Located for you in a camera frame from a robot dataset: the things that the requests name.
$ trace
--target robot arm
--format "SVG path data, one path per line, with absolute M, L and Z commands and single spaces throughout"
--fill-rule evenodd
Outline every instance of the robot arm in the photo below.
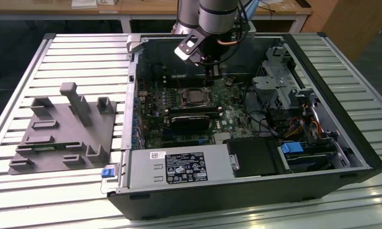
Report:
M 174 33 L 189 34 L 175 49 L 179 58 L 205 66 L 218 65 L 229 59 L 222 58 L 222 55 L 230 46 L 245 39 L 247 21 L 258 2 L 259 0 L 179 0 Z

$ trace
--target metal bracket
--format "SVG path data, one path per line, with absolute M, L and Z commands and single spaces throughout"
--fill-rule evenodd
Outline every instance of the metal bracket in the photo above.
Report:
M 142 35 L 140 34 L 131 34 L 127 36 L 127 42 L 126 42 L 126 47 L 127 47 L 127 52 L 134 53 L 139 50 L 136 48 L 142 44 Z

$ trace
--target cable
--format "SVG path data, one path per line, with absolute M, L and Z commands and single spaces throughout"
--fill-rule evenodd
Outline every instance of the cable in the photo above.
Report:
M 254 0 L 249 0 L 247 3 L 245 4 L 243 8 L 246 8 L 253 1 L 254 1 Z
M 266 2 L 263 2 L 266 5 L 267 5 L 267 7 L 269 7 L 269 12 L 270 12 L 270 20 L 269 20 L 269 25 L 267 25 L 267 29 L 270 30 L 270 24 L 271 24 L 271 21 L 273 21 L 273 12 L 275 12 L 275 10 L 273 10 L 273 9 L 270 9 L 270 5 L 266 3 Z
M 282 137 L 282 136 L 278 134 L 278 132 L 275 132 L 275 130 L 274 130 L 270 126 L 265 125 L 259 120 L 257 120 L 257 119 L 250 115 L 253 112 L 257 112 L 257 111 L 251 111 L 250 113 L 247 112 L 247 109 L 246 109 L 247 89 L 249 89 L 249 85 L 246 86 L 246 89 L 245 89 L 245 92 L 243 92 L 243 110 L 245 110 L 245 112 L 246 112 L 246 114 L 247 114 L 247 117 L 250 117 L 250 120 L 251 120 L 251 121 L 254 121 L 255 123 L 259 124 L 259 127 L 263 126 L 277 138 L 286 140 L 286 138 Z
M 269 8 L 265 8 L 265 7 L 262 7 L 262 6 L 258 6 L 259 8 L 262 8 L 262 9 L 265 9 L 265 10 L 269 10 L 270 12 L 274 12 L 274 13 L 277 13 L 278 11 L 275 11 L 275 10 L 270 10 Z

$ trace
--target wooden table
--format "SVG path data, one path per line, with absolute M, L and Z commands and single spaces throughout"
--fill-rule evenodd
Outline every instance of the wooden table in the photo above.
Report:
M 123 32 L 131 33 L 131 20 L 175 20 L 176 0 L 119 0 L 115 6 L 74 10 L 72 0 L 0 0 L 0 20 L 120 20 Z M 295 0 L 285 0 L 258 8 L 253 20 L 291 21 L 290 32 L 299 32 L 310 8 L 302 8 Z
M 325 32 L 350 61 L 382 28 L 382 0 L 307 0 L 314 10 L 302 32 Z

